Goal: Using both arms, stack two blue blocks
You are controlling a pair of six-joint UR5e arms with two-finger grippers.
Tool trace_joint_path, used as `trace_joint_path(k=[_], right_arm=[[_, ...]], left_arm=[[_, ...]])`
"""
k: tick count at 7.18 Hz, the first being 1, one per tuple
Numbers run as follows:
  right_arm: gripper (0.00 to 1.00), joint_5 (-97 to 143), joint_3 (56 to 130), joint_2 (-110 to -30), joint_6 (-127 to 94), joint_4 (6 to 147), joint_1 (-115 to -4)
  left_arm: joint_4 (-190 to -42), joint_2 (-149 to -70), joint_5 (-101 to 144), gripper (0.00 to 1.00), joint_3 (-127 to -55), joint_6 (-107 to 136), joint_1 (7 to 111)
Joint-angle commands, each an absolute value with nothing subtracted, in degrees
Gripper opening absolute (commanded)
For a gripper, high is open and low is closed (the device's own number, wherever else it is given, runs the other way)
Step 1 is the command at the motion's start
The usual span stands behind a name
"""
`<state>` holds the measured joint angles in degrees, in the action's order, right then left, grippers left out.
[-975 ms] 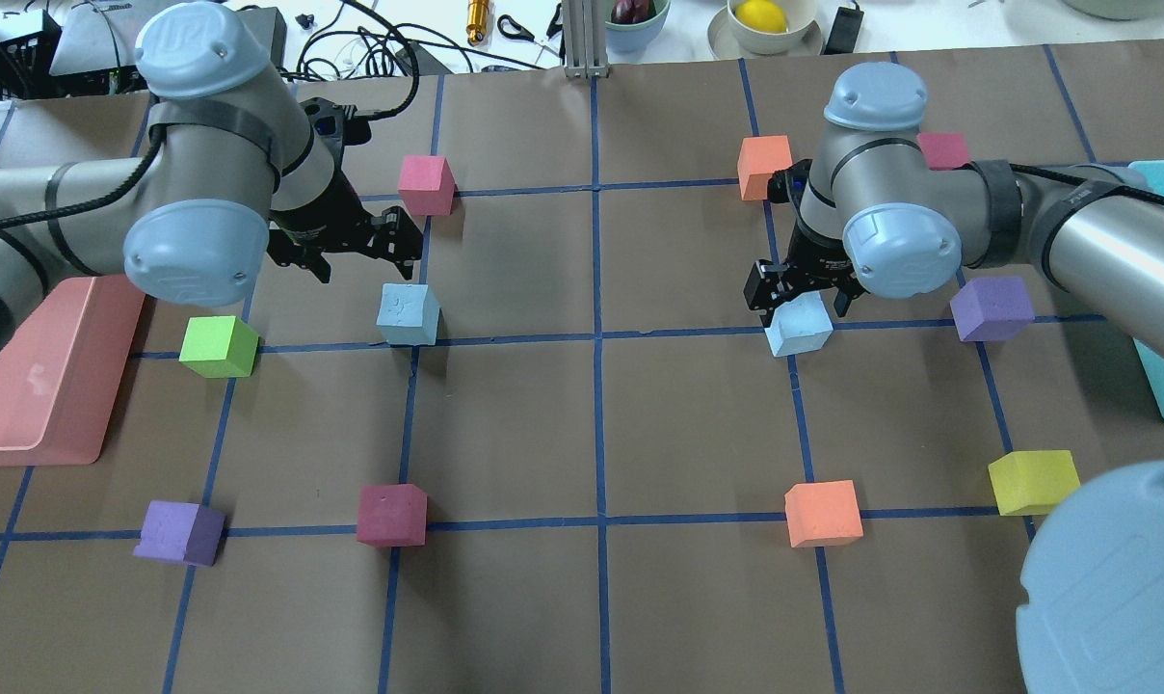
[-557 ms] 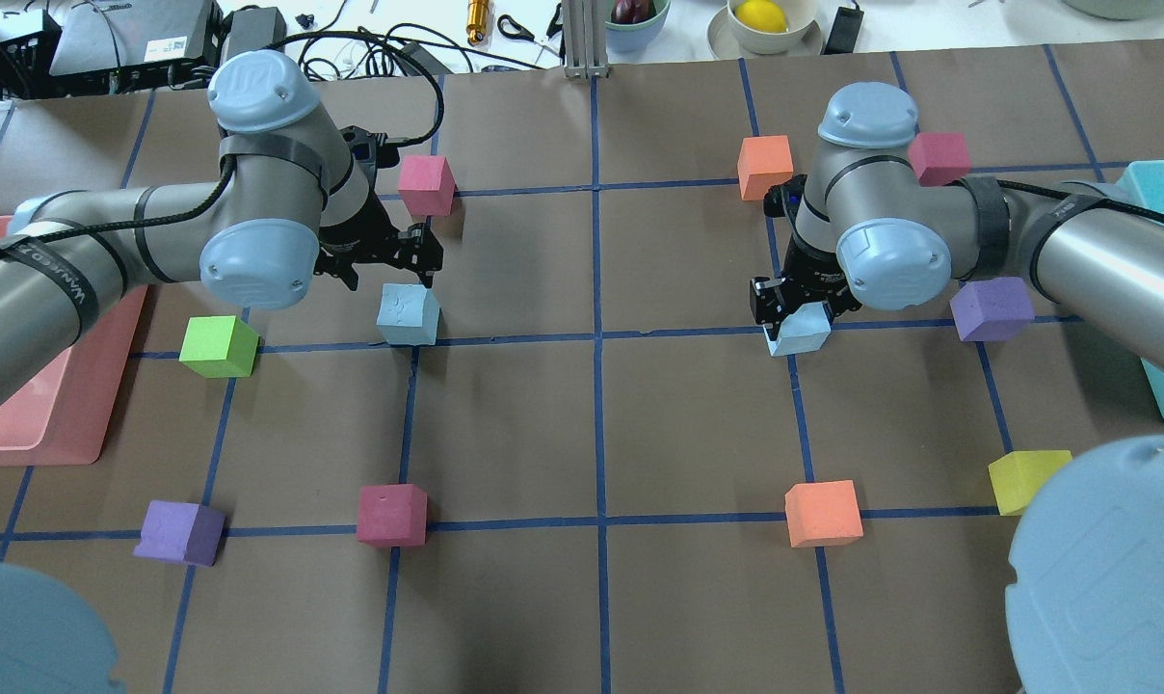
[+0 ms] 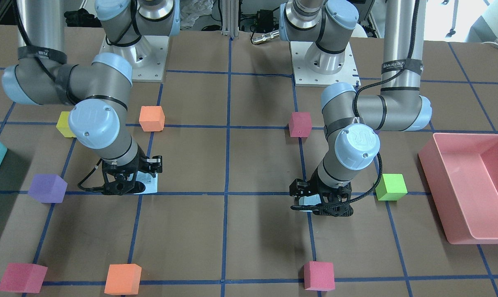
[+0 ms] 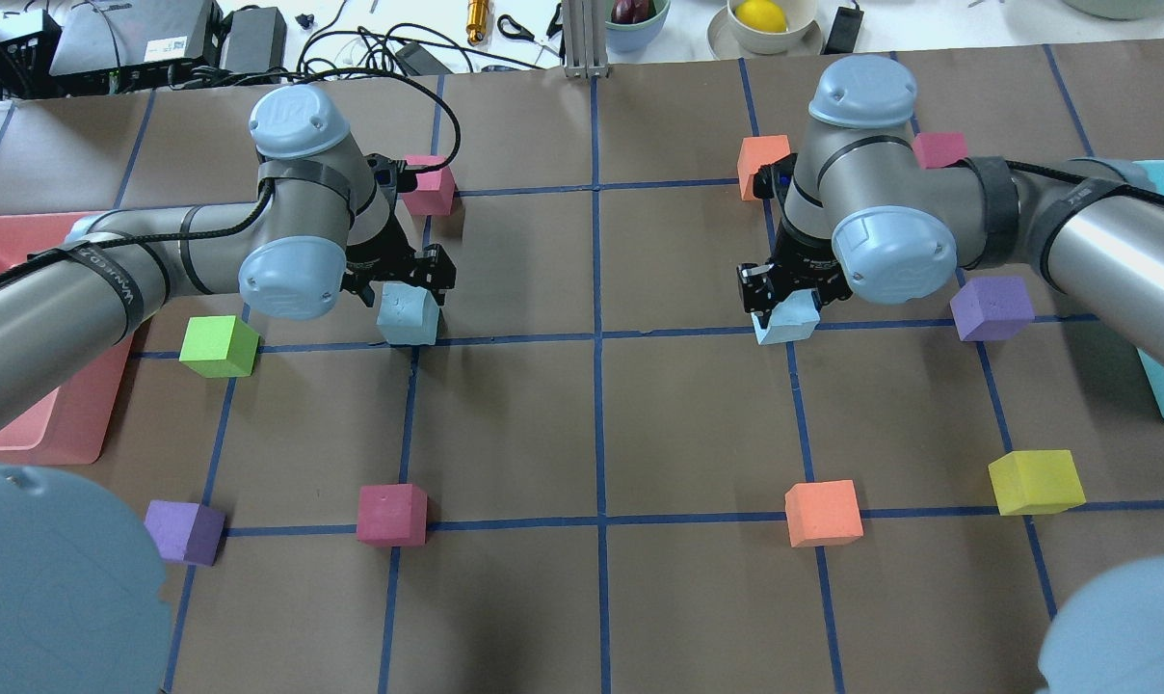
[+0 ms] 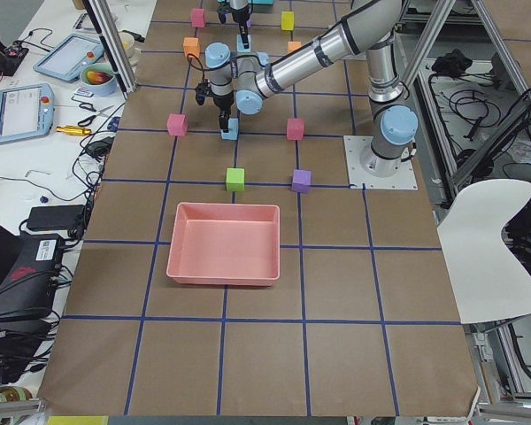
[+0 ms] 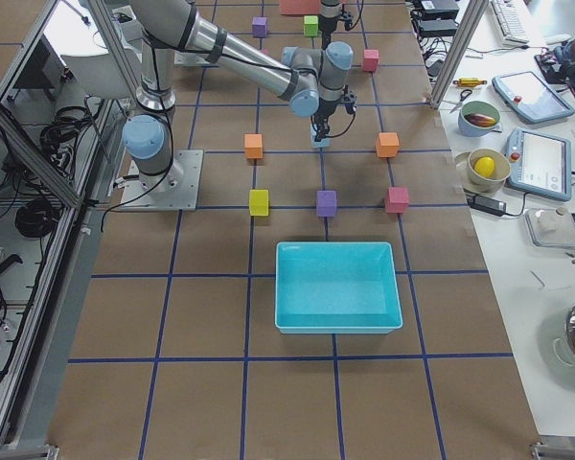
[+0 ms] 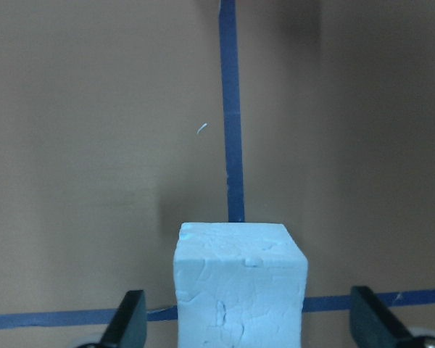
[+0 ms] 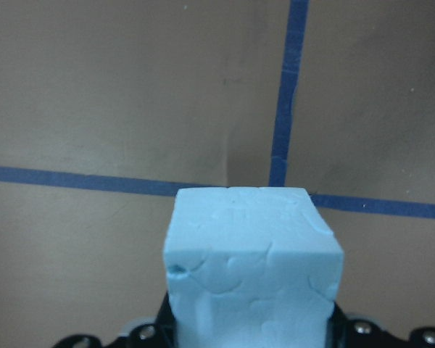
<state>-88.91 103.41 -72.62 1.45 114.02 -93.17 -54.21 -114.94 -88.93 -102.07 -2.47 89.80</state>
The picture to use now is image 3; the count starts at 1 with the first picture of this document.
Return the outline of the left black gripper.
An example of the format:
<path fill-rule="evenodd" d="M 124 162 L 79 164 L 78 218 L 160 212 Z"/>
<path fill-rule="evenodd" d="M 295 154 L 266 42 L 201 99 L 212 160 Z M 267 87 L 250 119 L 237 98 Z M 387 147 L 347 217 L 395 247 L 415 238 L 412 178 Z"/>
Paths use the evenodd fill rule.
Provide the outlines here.
<path fill-rule="evenodd" d="M 309 197 L 314 194 L 320 196 L 321 203 L 317 205 L 296 205 L 300 197 Z M 352 196 L 351 184 L 332 188 L 320 179 L 315 171 L 311 179 L 304 181 L 295 179 L 290 184 L 290 196 L 295 198 L 292 210 L 311 211 L 314 215 L 349 217 L 353 215 L 353 208 L 349 201 Z"/>

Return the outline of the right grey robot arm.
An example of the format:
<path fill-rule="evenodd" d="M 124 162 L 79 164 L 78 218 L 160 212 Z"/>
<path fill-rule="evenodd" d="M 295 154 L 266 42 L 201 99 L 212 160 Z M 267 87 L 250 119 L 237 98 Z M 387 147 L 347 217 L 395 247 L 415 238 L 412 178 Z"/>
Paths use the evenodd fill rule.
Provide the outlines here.
<path fill-rule="evenodd" d="M 21 37 L 18 64 L 4 70 L 2 86 L 18 104 L 72 106 L 68 124 L 76 139 L 98 156 L 104 183 L 78 188 L 105 195 L 155 193 L 162 156 L 149 157 L 126 129 L 132 63 L 101 52 L 89 66 L 68 64 L 60 0 L 15 0 Z"/>

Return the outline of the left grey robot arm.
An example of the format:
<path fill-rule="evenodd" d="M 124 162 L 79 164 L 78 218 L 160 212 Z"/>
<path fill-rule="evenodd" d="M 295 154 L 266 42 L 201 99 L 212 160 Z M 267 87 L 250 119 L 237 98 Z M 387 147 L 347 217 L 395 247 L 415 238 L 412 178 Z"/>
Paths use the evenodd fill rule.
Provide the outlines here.
<path fill-rule="evenodd" d="M 425 0 L 387 1 L 380 94 L 365 95 L 336 82 L 321 94 L 321 113 L 328 151 L 307 181 L 290 185 L 291 209 L 314 215 L 353 214 L 351 181 L 380 158 L 377 130 L 421 130 L 430 121 L 430 100 L 420 94 L 423 72 Z M 331 71 L 343 60 L 358 11 L 347 0 L 289 0 L 281 5 L 280 38 L 313 42 L 313 62 L 335 57 Z"/>

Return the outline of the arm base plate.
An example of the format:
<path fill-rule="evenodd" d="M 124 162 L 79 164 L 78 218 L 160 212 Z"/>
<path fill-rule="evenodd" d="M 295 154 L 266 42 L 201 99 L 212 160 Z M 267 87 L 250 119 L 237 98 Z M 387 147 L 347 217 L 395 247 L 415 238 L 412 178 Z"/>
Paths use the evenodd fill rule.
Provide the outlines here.
<path fill-rule="evenodd" d="M 321 51 L 314 42 L 290 42 L 291 61 L 297 86 L 327 87 L 345 82 L 360 86 L 359 74 L 350 45 L 345 51 L 330 54 Z"/>
<path fill-rule="evenodd" d="M 111 52 L 125 58 L 132 66 L 133 82 L 161 83 L 165 74 L 169 41 L 168 36 L 146 35 L 130 47 L 116 47 L 106 43 L 106 38 L 103 38 L 99 52 Z"/>

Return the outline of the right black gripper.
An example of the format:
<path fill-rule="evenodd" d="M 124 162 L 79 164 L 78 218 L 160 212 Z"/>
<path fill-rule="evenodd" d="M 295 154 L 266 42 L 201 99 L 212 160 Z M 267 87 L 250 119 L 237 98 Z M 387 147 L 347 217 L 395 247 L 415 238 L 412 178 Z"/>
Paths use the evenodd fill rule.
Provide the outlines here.
<path fill-rule="evenodd" d="M 162 156 L 146 156 L 145 152 L 136 145 L 136 154 L 132 160 L 123 165 L 113 163 L 103 163 L 104 185 L 101 188 L 102 194 L 123 195 L 135 194 L 145 190 L 145 185 L 137 179 L 137 173 L 149 173 L 154 177 L 162 173 Z"/>

